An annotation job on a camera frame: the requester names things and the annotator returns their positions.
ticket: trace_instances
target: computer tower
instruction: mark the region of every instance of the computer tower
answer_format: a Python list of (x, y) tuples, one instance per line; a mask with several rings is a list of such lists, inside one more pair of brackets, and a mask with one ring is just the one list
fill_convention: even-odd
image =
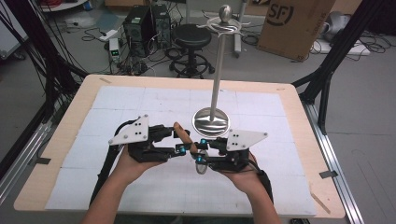
[(133, 6), (122, 25), (128, 46), (132, 50), (131, 54), (147, 57), (149, 55), (148, 43), (155, 34), (150, 7)]
[(151, 6), (152, 18), (154, 21), (157, 47), (167, 49), (172, 47), (171, 40), (171, 18), (168, 9), (164, 4)]

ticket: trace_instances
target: white paper sheet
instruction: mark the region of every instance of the white paper sheet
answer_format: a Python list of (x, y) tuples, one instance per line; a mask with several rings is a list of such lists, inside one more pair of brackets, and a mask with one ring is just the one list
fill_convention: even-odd
[[(96, 175), (107, 153), (107, 141), (124, 121), (145, 114), (149, 115), (150, 126), (172, 127), (178, 121), (191, 131), (194, 141), (199, 141), (202, 136), (192, 128), (192, 115), (209, 107), (210, 101), (211, 91), (102, 87), (64, 160), (46, 209), (88, 209)], [(315, 207), (279, 96), (221, 90), (218, 108), (229, 115), (234, 129), (269, 133), (250, 150), (271, 179), (276, 211), (281, 216), (314, 216)], [(168, 137), (154, 145), (174, 147), (179, 143), (179, 139)], [(209, 155), (217, 154), (217, 150), (209, 150)], [(251, 214), (245, 194), (210, 169), (205, 175), (198, 175), (190, 155), (147, 170), (124, 192), (119, 211), (157, 215)]]

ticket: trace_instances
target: metal ball finial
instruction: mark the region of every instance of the metal ball finial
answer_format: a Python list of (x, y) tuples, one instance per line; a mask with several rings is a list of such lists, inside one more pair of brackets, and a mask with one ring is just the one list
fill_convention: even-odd
[(228, 5), (222, 5), (219, 10), (219, 18), (221, 22), (227, 23), (233, 16), (233, 10)]

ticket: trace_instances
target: chair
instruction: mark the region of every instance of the chair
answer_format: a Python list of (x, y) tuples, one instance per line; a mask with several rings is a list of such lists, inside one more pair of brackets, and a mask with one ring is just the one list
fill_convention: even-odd
[[(195, 24), (182, 24), (176, 27), (172, 31), (172, 40), (183, 49), (186, 49), (187, 52), (176, 57), (169, 65), (169, 69), (176, 71), (177, 77), (200, 76), (201, 79), (204, 79), (202, 73), (207, 69), (209, 74), (215, 73), (215, 68), (207, 59), (195, 53), (196, 50), (208, 45), (211, 39), (212, 34), (206, 28), (198, 28)], [(188, 57), (187, 61), (182, 60), (185, 56)]]

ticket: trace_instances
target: white bracket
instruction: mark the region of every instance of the white bracket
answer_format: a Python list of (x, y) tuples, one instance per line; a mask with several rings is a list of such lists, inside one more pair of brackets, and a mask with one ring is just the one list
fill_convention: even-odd
[(144, 142), (149, 137), (149, 116), (145, 115), (108, 141), (111, 146)]
[(231, 129), (228, 134), (227, 151), (247, 149), (268, 137), (268, 133)]

